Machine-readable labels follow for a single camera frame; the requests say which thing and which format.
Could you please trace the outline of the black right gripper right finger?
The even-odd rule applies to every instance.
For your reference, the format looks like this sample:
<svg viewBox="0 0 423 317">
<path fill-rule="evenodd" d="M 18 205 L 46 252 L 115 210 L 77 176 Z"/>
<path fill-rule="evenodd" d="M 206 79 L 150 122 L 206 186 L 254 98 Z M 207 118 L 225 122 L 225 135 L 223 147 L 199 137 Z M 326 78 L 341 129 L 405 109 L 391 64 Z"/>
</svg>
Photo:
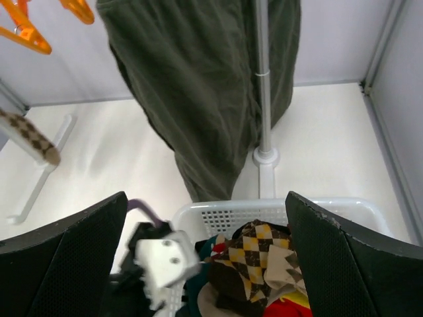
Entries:
<svg viewBox="0 0 423 317">
<path fill-rule="evenodd" d="M 422 247 L 289 192 L 288 225 L 313 316 L 421 316 Z"/>
</svg>

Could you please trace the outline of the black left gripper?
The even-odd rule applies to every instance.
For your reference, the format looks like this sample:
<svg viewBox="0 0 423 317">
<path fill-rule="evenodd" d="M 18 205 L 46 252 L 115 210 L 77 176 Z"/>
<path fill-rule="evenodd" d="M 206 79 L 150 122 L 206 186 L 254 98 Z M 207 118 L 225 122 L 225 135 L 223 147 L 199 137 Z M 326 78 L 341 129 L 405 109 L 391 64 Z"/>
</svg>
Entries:
<svg viewBox="0 0 423 317">
<path fill-rule="evenodd" d="M 120 264 L 119 273 L 109 275 L 109 316 L 156 316 L 165 307 L 161 301 L 156 309 L 150 308 L 151 300 L 145 294 L 145 282 L 141 278 L 145 270 L 135 262 L 135 247 L 141 240 L 163 238 L 171 233 L 168 222 L 155 226 L 152 223 L 138 223 L 127 243 L 128 252 Z"/>
</svg>

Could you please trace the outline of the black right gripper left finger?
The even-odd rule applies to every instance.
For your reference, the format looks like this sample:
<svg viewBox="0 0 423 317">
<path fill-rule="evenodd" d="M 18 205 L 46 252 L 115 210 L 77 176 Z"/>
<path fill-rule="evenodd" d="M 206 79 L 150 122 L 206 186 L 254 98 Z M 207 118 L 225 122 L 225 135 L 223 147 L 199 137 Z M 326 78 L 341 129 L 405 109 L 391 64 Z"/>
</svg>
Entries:
<svg viewBox="0 0 423 317">
<path fill-rule="evenodd" d="M 126 219 L 118 192 L 1 241 L 2 316 L 98 316 Z"/>
</svg>

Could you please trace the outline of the brown argyle sock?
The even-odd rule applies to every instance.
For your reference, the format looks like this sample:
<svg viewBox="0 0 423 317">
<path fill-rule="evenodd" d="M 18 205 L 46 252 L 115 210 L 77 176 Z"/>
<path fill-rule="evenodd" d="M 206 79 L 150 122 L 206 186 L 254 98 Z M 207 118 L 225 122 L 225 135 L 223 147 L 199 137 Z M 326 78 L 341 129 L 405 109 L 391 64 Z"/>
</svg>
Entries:
<svg viewBox="0 0 423 317">
<path fill-rule="evenodd" d="M 258 219 L 247 223 L 212 261 L 209 283 L 230 299 L 265 305 L 271 289 L 264 281 L 271 245 L 294 251 L 290 230 Z"/>
<path fill-rule="evenodd" d="M 296 291 L 307 294 L 297 254 L 293 250 L 270 246 L 264 281 L 272 289 L 279 290 L 290 285 Z"/>
<path fill-rule="evenodd" d="M 58 166 L 56 146 L 24 116 L 1 109 L 1 131 L 39 164 Z"/>
</svg>

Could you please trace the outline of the white round clip hanger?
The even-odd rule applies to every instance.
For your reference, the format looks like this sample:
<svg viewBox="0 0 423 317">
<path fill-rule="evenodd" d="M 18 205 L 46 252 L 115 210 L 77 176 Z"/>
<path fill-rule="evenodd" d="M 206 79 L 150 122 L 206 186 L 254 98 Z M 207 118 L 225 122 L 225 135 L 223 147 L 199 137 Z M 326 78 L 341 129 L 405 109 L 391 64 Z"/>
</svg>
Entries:
<svg viewBox="0 0 423 317">
<path fill-rule="evenodd" d="M 60 0 L 59 2 L 64 9 L 70 11 L 82 23 L 87 25 L 94 23 L 94 13 L 86 1 Z M 1 0 L 1 8 L 15 24 L 13 31 L 1 27 L 2 37 L 34 52 L 44 55 L 51 54 L 51 46 L 29 19 L 28 1 Z"/>
</svg>

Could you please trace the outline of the beige ribbed sock striped cuff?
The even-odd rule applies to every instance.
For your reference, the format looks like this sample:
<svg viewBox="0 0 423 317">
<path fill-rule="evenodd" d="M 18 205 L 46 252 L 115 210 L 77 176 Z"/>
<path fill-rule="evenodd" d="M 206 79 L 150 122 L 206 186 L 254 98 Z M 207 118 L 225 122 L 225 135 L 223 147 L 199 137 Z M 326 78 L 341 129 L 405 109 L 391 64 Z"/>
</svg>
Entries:
<svg viewBox="0 0 423 317">
<path fill-rule="evenodd" d="M 197 305 L 202 317 L 228 317 L 232 316 L 230 310 L 216 306 L 218 293 L 210 283 L 205 284 L 198 294 Z"/>
</svg>

